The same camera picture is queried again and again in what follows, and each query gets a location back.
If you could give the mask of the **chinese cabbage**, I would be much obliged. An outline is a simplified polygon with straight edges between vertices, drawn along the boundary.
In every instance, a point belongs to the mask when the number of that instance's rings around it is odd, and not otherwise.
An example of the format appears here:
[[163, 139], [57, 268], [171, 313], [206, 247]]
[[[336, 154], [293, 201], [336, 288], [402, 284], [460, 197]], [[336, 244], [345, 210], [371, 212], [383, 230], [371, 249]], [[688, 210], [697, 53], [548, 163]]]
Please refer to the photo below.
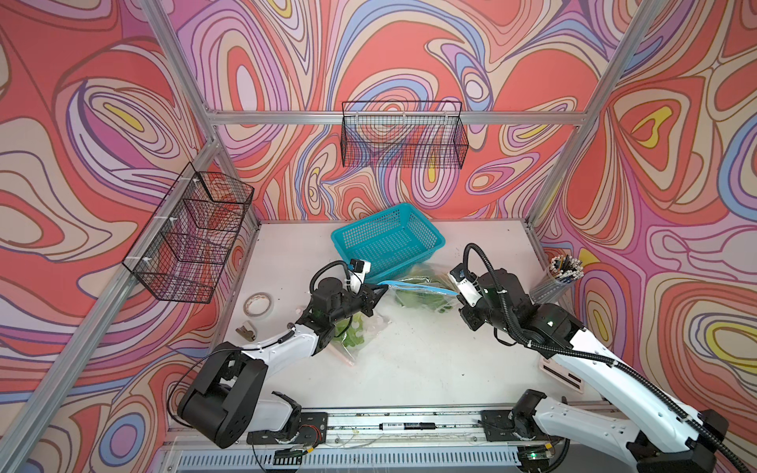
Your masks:
[[445, 289], [444, 282], [431, 276], [408, 276], [398, 279], [400, 286], [395, 289], [395, 301], [408, 309], [431, 309], [442, 313], [447, 310], [446, 296], [431, 290], [411, 290], [407, 285], [421, 285], [436, 289]]

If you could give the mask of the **zip bag with blue slider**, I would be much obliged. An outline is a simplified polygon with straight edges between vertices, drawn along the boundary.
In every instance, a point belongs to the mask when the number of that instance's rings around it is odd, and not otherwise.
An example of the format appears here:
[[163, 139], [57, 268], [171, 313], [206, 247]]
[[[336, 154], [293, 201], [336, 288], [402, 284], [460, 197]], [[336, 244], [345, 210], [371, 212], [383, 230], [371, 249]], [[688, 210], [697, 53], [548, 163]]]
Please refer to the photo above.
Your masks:
[[390, 288], [396, 305], [404, 309], [423, 309], [441, 315], [461, 307], [457, 286], [440, 264], [419, 263], [407, 271], [382, 281]]

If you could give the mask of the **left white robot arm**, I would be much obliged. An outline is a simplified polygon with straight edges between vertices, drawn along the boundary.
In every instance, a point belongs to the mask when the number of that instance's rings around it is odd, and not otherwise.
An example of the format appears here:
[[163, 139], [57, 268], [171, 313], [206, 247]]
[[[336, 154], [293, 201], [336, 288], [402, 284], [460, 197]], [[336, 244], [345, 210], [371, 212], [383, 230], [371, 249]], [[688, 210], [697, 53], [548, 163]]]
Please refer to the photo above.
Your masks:
[[358, 313], [371, 317], [387, 291], [387, 285], [353, 290], [336, 278], [321, 280], [283, 334], [242, 347], [216, 346], [183, 394], [177, 417], [221, 449], [249, 433], [284, 443], [297, 439], [302, 406], [280, 391], [265, 394], [266, 380], [319, 354], [336, 337], [339, 322]]

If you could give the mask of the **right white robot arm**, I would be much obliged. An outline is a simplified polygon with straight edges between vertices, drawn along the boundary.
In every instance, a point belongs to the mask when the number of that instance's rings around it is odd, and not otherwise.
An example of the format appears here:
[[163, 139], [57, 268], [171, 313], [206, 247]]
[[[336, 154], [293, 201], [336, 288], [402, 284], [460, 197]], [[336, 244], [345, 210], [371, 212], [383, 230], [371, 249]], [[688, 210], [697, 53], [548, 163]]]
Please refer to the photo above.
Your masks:
[[639, 472], [712, 472], [723, 455], [739, 472], [746, 464], [725, 445], [729, 422], [699, 411], [649, 382], [610, 352], [571, 313], [532, 303], [504, 269], [482, 276], [457, 266], [461, 317], [471, 330], [488, 324], [591, 385], [622, 413], [613, 418], [526, 390], [509, 415], [514, 436], [560, 437], [613, 456]]

